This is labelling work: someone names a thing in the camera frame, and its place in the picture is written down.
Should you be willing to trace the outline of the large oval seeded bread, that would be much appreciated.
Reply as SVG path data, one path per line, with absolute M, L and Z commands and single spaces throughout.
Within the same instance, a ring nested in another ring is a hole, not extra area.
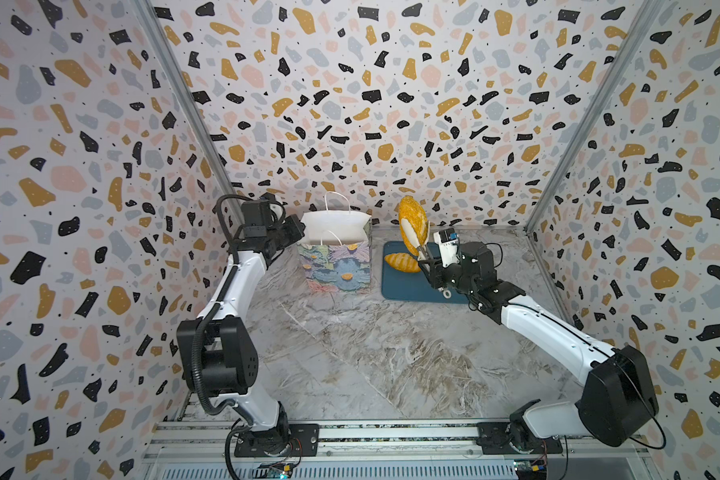
M 399 204 L 398 204 L 398 222 L 400 226 L 401 231 L 401 221 L 402 220 L 410 220 L 414 225 L 416 224 L 423 224 L 424 222 L 427 222 L 428 224 L 428 238 L 429 238 L 429 221 L 427 218 L 427 214 L 423 207 L 420 205 L 420 203 L 415 200 L 412 196 L 407 195 L 403 197 Z M 409 253 L 414 256 L 415 258 L 421 258 L 422 253 L 420 252 L 410 252 Z

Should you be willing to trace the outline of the striped croissant bread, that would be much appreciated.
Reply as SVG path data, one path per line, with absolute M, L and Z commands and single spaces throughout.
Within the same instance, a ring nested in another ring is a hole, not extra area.
M 384 256 L 385 263 L 392 269 L 403 273 L 418 273 L 421 268 L 416 258 L 409 253 L 391 253 Z

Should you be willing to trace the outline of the floral paper gift bag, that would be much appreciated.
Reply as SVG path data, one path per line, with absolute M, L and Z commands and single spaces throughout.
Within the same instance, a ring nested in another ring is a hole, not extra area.
M 337 192 L 324 207 L 303 214 L 304 237 L 297 243 L 307 284 L 315 292 L 361 293 L 370 289 L 371 216 L 354 210 Z

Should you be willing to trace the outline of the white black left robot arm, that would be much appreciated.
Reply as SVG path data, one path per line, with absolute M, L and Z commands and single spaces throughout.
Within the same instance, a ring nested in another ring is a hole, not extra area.
M 216 202 L 227 243 L 227 264 L 219 286 L 196 318 L 178 326 L 177 345 L 184 379 L 202 410 L 217 416 L 234 411 L 240 421 L 232 436 L 264 456 L 292 447 L 282 404 L 256 387 L 259 356 L 245 325 L 250 304 L 268 268 L 304 236 L 304 226 L 271 193 L 258 199 L 237 196 L 242 223 L 232 229 L 223 212 L 228 195 Z

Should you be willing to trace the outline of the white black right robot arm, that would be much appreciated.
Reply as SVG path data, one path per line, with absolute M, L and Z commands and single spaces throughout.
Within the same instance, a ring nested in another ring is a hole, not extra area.
M 579 399 L 544 404 L 532 400 L 509 417 L 505 444 L 530 454 L 554 437 L 592 437 L 619 447 L 656 423 L 659 406 L 645 356 L 636 348 L 617 348 L 577 330 L 543 308 L 523 289 L 499 278 L 486 244 L 462 243 L 448 228 L 436 233 L 439 254 L 412 223 L 400 223 L 428 284 L 450 297 L 464 296 L 471 310 L 532 341 L 564 366 L 582 386 Z

